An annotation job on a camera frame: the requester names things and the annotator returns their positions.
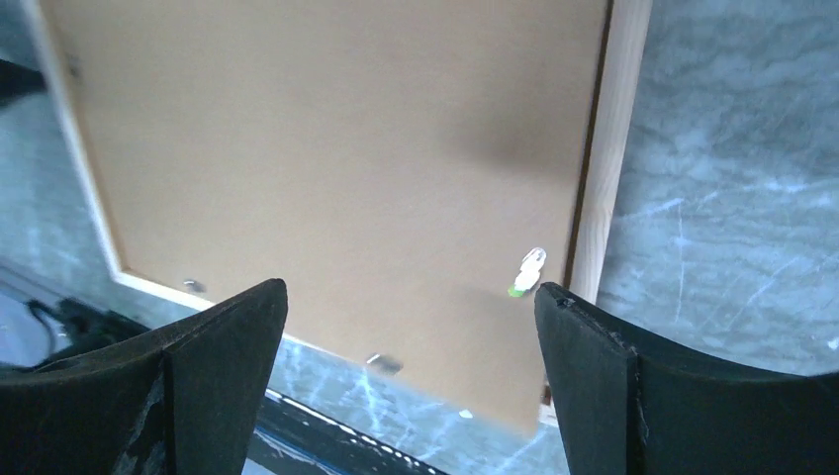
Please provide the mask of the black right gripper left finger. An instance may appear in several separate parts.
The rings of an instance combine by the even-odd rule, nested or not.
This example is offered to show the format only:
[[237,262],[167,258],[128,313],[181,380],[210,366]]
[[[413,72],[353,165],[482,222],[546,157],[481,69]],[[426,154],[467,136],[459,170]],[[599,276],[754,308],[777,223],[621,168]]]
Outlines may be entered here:
[[5,474],[238,474],[288,315],[268,279],[1,382]]

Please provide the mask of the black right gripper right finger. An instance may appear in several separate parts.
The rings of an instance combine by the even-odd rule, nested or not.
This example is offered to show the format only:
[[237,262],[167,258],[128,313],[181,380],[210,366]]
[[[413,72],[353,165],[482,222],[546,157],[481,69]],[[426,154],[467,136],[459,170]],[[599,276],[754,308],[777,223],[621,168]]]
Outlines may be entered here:
[[555,283],[534,315],[573,474],[834,474],[838,376],[724,360]]

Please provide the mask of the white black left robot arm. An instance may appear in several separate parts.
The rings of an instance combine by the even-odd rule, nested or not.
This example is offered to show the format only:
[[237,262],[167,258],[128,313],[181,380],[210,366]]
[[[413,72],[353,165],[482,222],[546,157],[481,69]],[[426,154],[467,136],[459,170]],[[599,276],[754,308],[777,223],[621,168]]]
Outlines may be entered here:
[[1,62],[1,381],[142,333],[143,326],[89,304],[45,278],[54,244],[85,231],[69,192],[69,150],[47,82],[37,70]]

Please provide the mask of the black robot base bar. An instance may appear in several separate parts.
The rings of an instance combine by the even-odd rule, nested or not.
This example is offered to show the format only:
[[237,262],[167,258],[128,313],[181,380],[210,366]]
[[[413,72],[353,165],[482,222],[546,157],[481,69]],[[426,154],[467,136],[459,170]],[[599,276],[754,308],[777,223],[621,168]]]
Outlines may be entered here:
[[273,474],[441,474],[443,471],[268,389],[247,460]]

